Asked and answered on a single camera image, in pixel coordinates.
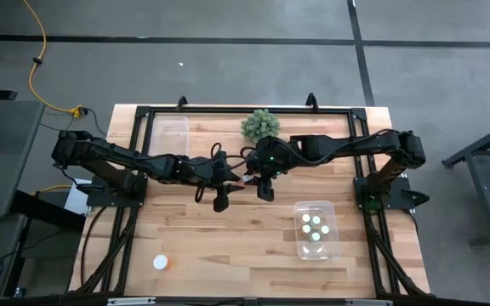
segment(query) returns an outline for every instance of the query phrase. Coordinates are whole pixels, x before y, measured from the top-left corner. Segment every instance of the green plant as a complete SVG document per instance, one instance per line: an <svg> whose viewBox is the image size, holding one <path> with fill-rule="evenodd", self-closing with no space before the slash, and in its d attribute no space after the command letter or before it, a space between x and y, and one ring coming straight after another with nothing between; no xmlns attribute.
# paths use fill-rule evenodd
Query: green plant
<svg viewBox="0 0 490 306"><path fill-rule="evenodd" d="M266 136L277 136L281 125L279 120L268 110L255 110L242 122L242 135L255 144Z"/></svg>

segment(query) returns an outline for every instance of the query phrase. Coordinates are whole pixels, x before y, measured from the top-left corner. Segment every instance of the black cable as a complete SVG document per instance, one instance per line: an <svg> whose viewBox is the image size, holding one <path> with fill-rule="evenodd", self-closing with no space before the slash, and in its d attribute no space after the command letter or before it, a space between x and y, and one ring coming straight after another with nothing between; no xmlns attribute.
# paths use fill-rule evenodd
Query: black cable
<svg viewBox="0 0 490 306"><path fill-rule="evenodd" d="M214 147L219 146L219 149L217 150L216 153L213 153ZM211 147L211 159L214 158L215 155L219 154L219 152L222 150L222 144L221 143L214 143L213 146Z"/></svg>
<svg viewBox="0 0 490 306"><path fill-rule="evenodd" d="M73 121L75 120L75 116L71 116L71 121L69 122L69 125L67 125L66 127L66 131L69 130L69 128L71 127L71 125L73 124Z"/></svg>
<svg viewBox="0 0 490 306"><path fill-rule="evenodd" d="M51 116L70 116L71 114L54 114L54 113L49 113L49 112L44 112L43 114L45 115L51 115Z"/></svg>
<svg viewBox="0 0 490 306"><path fill-rule="evenodd" d="M226 158L241 158L243 160L247 159L245 156L239 156L239 155L228 155Z"/></svg>
<svg viewBox="0 0 490 306"><path fill-rule="evenodd" d="M72 178L72 177L70 177L69 175L67 175L66 170L64 170L64 168L63 168L63 167L57 167L57 166L56 166L56 169L59 169L59 170L62 172L62 174L64 174L64 176L65 176L66 178L70 179L71 181L73 181L73 183L75 183L75 185L76 185L76 186L78 186L77 181L76 181L74 178Z"/></svg>
<svg viewBox="0 0 490 306"><path fill-rule="evenodd" d="M45 114L48 114L48 115L53 115L53 116L70 116L70 115L60 115L60 114L52 114L52 113L45 113ZM56 128L56 127L50 127L44 123L39 123L40 126L44 127L44 128L48 128L48 129L51 129L53 131L56 131L56 132L59 132L59 131L67 131L69 130L69 128L71 127L71 125L73 124L73 121L75 120L75 117L74 116L71 116L71 121L69 122L69 124L67 125L66 129L65 130L62 130L62 129L59 129L59 128Z"/></svg>
<svg viewBox="0 0 490 306"><path fill-rule="evenodd" d="M246 159L245 159L245 161L241 161L241 162L237 163L236 165L234 165L234 166L230 167L230 169L229 169L229 170L234 170L234 169L235 169L235 168L237 168L237 167L241 167L241 166L243 166L244 164L246 164L246 163L248 162L248 160L249 160L249 159L248 159L248 158L246 158Z"/></svg>
<svg viewBox="0 0 490 306"><path fill-rule="evenodd" d="M47 128L47 129L51 129L51 130L56 131L56 132L61 131L59 128L49 127L49 126L48 126L48 125L46 125L46 124L39 123L39 125L40 125L41 127L44 127L44 128Z"/></svg>
<svg viewBox="0 0 490 306"><path fill-rule="evenodd" d="M94 224L96 221L98 221L98 218L100 218L101 213L105 211L107 207L102 207L94 216L92 219L92 223L88 227L88 231L86 232L86 236L84 236L84 243L83 243L83 252L81 254L81 286L84 285L84 253L86 252L86 245L88 244L88 238L90 238L90 234L92 233L92 229L94 228Z"/></svg>
<svg viewBox="0 0 490 306"><path fill-rule="evenodd" d="M0 257L0 260L2 260L2 259L4 259L4 258L6 258L6 257L8 257L8 256L11 256L11 255L13 255L13 254L16 254L17 252L23 252L23 251L25 251L25 250L29 250L29 249L31 249L31 248L33 248L33 247L36 247L36 246L37 246L39 243L41 243L41 242L43 242L43 241L46 241L47 239L50 239L50 238L52 238L52 237L54 237L54 236L58 235L59 233L61 233L61 232L63 232L63 231L64 231L63 229L60 229L60 230L58 230L57 232L53 233L52 235L48 235L48 236L46 236L46 237L44 237L44 238L42 238L42 239L38 240L37 242L35 242L35 243L34 243L34 244L32 244L31 246L24 247L24 248L22 248L21 250L14 251L14 252L10 252L9 254L3 255L3 256L1 256L1 257Z"/></svg>
<svg viewBox="0 0 490 306"><path fill-rule="evenodd" d="M240 155L240 156L245 157L245 156L243 155L243 152L244 152L245 150L256 150L256 148L255 148L255 147L250 147L250 146L242 147L242 149L241 149L241 150L239 150L239 155Z"/></svg>
<svg viewBox="0 0 490 306"><path fill-rule="evenodd" d="M194 201L199 203L203 198L203 191L205 191L204 186L197 186L196 194L194 195Z"/></svg>
<svg viewBox="0 0 490 306"><path fill-rule="evenodd" d="M99 123L98 123L98 114L95 113L94 110L92 110L91 108L88 108L88 107L83 107L83 109L85 110L88 110L88 111L92 111L92 114L94 114L94 122L95 122L95 126L98 128L98 131L100 131L100 133L104 134L105 136L107 136L107 133L101 129Z"/></svg>
<svg viewBox="0 0 490 306"><path fill-rule="evenodd" d="M415 232L417 233L417 236L419 237L419 227L417 225L417 220L415 219L415 216L413 216L413 214L409 210L407 210L407 209L404 209L403 211L405 213L407 213L409 215L409 217L412 218L413 223L415 224Z"/></svg>
<svg viewBox="0 0 490 306"><path fill-rule="evenodd" d="M130 214L128 217L128 222L124 226L124 229L118 236L114 247L109 249L107 254L104 256L104 258L101 260L100 265L98 268L89 276L89 278L84 282L84 285L80 286L78 289L76 289L76 292L93 292L97 284L101 281L101 278L103 277L102 272L106 271L108 269L108 266L112 263L114 263L115 258L117 257L118 252L123 248L124 244L128 241L128 239L133 239L130 238L130 236L133 236L132 229L136 225L136 219L132 218L133 214Z"/></svg>

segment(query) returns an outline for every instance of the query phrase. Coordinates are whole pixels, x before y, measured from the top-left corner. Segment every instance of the black table leg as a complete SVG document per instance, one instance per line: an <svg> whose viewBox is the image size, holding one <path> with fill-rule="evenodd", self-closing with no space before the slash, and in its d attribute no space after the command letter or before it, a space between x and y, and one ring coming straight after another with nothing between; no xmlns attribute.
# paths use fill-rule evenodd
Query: black table leg
<svg viewBox="0 0 490 306"><path fill-rule="evenodd" d="M451 157L444 159L442 164L445 167L453 167L458 162L464 162L467 156L477 150L487 150L490 148L490 133L477 140L475 143L467 146L459 152L453 154Z"/></svg>
<svg viewBox="0 0 490 306"><path fill-rule="evenodd" d="M29 218L59 226L62 229L77 231L83 231L86 220L83 215L57 207L19 190L16 190L14 194L13 205L9 211L21 213Z"/></svg>

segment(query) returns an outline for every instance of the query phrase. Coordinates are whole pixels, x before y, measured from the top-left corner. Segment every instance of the yellow cable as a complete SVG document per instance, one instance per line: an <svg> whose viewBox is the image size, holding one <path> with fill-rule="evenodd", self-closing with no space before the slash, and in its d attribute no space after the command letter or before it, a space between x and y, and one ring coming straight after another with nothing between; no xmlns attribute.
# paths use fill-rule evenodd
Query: yellow cable
<svg viewBox="0 0 490 306"><path fill-rule="evenodd" d="M39 19L39 17L37 17L37 14L35 13L35 10L33 10L33 8L27 2L27 0L22 0L22 1L24 1L24 4L27 6L28 9L30 9L30 12L33 14L33 17L35 17L35 20L39 24L39 28L41 28L41 33L43 34L43 48L41 49L41 53L37 56L37 58L40 61L42 61L43 60L44 51L47 48L47 35L46 35L45 31L44 31L44 27L43 27L43 24L41 23L41 20ZM50 107L51 109L57 110L57 111L62 111L62 112L67 112L67 113L70 113L71 115L73 115L74 117L79 118L82 115L81 112L80 112L80 110L79 110L82 107L81 105L78 105L77 107L72 108L72 109L62 109L60 107L51 105L49 102L47 102L45 99L43 99L37 93L37 91L35 91L35 88L33 87L33 75L35 74L35 71L37 70L37 67L38 66L39 66L39 64L37 62L35 62L33 64L33 67L31 68L31 72L30 72L30 77L28 79L28 83L30 85L30 90L33 93L33 95L37 99L39 99L41 102L43 102L46 106Z"/></svg>
<svg viewBox="0 0 490 306"><path fill-rule="evenodd" d="M39 192L46 192L46 191L51 191L51 190L56 190L56 189L64 189L64 188L71 188L71 185L55 185L55 186L50 186L48 188L45 188L43 190L39 190Z"/></svg>

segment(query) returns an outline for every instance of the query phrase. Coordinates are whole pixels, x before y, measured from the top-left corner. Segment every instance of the gray table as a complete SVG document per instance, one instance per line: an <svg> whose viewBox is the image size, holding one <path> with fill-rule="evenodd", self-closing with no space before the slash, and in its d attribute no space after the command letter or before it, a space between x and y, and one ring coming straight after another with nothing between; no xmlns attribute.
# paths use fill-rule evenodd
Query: gray table
<svg viewBox="0 0 490 306"><path fill-rule="evenodd" d="M0 218L13 202L43 110L40 102L0 101Z"/></svg>

